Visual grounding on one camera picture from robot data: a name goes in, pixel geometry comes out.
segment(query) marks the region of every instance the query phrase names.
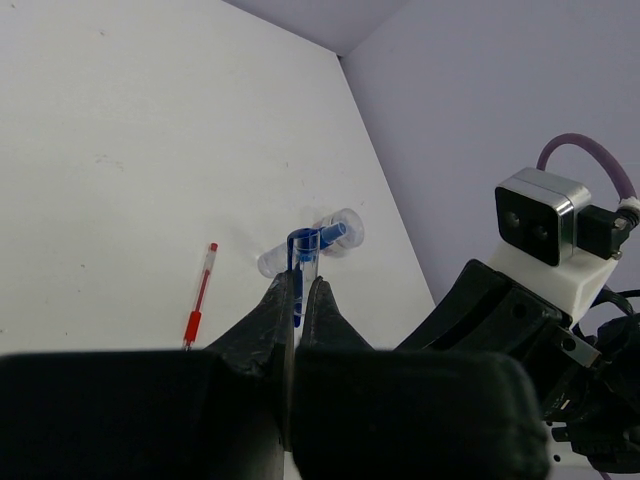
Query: camera lens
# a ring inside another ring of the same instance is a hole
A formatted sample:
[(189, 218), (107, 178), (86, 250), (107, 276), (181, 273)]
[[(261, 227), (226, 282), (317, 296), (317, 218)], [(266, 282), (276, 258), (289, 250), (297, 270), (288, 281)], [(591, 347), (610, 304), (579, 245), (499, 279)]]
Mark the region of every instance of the camera lens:
[(520, 226), (520, 217), (513, 212), (507, 212), (504, 214), (507, 225), (511, 228), (518, 228)]
[(533, 234), (538, 240), (546, 241), (549, 238), (549, 232), (542, 225), (538, 225), (533, 229)]

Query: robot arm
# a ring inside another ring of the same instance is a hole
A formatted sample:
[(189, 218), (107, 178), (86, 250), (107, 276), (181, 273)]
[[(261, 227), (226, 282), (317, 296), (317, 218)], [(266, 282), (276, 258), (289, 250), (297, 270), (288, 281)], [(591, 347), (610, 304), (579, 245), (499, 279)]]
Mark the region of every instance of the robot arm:
[[(640, 315), (606, 282), (638, 225), (628, 177), (593, 140), (566, 134), (543, 150), (582, 146), (605, 167), (621, 201), (591, 205), (584, 185), (527, 168), (496, 188), (502, 242), (487, 265), (467, 264), (432, 315), (399, 348), (488, 350), (518, 359), (549, 427), (550, 460), (601, 472), (640, 472)], [(579, 321), (604, 300), (626, 316), (586, 338)]]

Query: blue plastic piece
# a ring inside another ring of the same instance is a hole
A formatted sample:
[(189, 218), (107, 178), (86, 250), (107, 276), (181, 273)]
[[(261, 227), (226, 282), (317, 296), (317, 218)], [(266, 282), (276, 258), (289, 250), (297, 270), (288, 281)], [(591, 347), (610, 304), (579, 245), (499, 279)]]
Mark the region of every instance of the blue plastic piece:
[(318, 276), (320, 256), (320, 230), (302, 228), (287, 237), (287, 266), (294, 272), (293, 323), (297, 328), (302, 323), (303, 309), (311, 284)]
[(320, 229), (320, 250), (327, 248), (345, 233), (347, 233), (347, 226), (342, 222), (322, 227)]

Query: white wall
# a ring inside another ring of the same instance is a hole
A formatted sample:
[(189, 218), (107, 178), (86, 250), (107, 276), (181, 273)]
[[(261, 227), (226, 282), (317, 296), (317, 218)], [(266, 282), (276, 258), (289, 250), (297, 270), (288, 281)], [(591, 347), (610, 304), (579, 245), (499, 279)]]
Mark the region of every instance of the white wall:
[(0, 353), (179, 346), (215, 241), (206, 345), (260, 253), (347, 206), (368, 238), (320, 264), (345, 316), (393, 347), (431, 310), (333, 53), (211, 0), (16, 0), (0, 40)]
[[(577, 131), (640, 187), (640, 2), (413, 1), (343, 60), (434, 296), (498, 239), (493, 188)], [(575, 147), (550, 169), (615, 192)], [(614, 288), (638, 287), (640, 234)]]
[(346, 55), (408, 0), (225, 0)]

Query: red pen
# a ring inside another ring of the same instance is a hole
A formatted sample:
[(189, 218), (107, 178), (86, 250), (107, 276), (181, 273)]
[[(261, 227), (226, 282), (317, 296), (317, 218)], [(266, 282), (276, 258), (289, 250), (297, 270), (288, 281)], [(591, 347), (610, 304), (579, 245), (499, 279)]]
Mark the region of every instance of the red pen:
[(200, 326), (200, 319), (202, 318), (202, 304), (204, 303), (204, 296), (207, 293), (207, 286), (209, 285), (209, 278), (211, 277), (213, 262), (216, 259), (217, 251), (217, 243), (212, 243), (207, 249), (207, 256), (204, 259), (204, 268), (202, 269), (202, 275), (200, 277), (200, 287), (198, 288), (198, 293), (196, 293), (196, 301), (194, 303), (193, 310), (189, 314), (187, 329), (184, 332), (182, 348), (185, 350), (191, 350), (191, 345), (196, 341), (196, 336), (198, 335), (198, 327)]

